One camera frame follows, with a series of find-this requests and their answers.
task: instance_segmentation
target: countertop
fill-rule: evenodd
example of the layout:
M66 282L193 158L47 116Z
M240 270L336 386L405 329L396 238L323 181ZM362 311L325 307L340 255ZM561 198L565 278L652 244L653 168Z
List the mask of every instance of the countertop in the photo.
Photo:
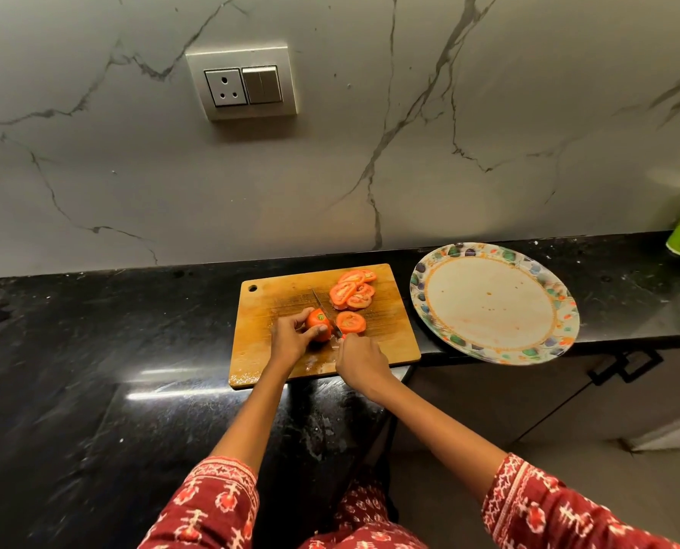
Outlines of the countertop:
M569 287L576 354L680 346L680 258L666 237L502 244ZM406 282L428 250L0 279L0 544L138 544L249 394L227 385L245 279L389 263L421 364L470 361L410 306ZM322 528L384 418L339 378L290 382L260 471L254 546L296 547Z

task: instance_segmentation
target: finger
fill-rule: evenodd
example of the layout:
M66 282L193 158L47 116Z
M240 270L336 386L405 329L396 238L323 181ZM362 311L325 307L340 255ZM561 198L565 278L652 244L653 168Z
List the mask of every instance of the finger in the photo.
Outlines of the finger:
M327 326L321 325L321 326L312 326L309 328L307 331L304 333L300 334L300 337L305 341L305 343L308 343L312 341L317 335L319 335L322 332L327 331Z
M298 314L294 314L291 316L287 316L290 320L292 320L292 324L294 325L295 329L297 329L299 326L301 326L304 321L307 319L307 316L309 316L312 313L312 310L314 310L313 307L309 306L302 310Z

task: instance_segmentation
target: red printed kurta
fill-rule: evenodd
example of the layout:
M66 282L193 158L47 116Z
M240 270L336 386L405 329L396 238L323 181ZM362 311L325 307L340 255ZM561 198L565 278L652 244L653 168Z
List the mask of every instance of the red printed kurta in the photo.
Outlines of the red printed kurta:
M233 459L209 457L189 473L139 549L249 549L258 508L253 471ZM482 517L502 549L680 549L620 522L607 508L514 454L501 464ZM354 481L338 506L335 531L308 539L300 549L427 546L388 520L385 497L375 481Z

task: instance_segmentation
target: floor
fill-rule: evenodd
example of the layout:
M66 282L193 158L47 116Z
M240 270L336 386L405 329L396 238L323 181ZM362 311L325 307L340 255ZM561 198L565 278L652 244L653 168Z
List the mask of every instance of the floor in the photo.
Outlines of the floor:
M680 543L680 451L631 454L614 443L521 444L515 452L633 526ZM477 503L428 452L390 454L401 525L434 549L496 547Z

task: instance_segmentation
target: red patterned sleeve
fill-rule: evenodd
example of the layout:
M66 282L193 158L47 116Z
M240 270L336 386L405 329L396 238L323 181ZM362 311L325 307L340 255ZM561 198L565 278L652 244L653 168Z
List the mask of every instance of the red patterned sleeve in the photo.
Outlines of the red patterned sleeve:
M138 549L250 549L258 509L253 471L232 458L208 457L188 474Z
M509 454L483 502L482 519L502 549L680 549L620 522L542 470Z

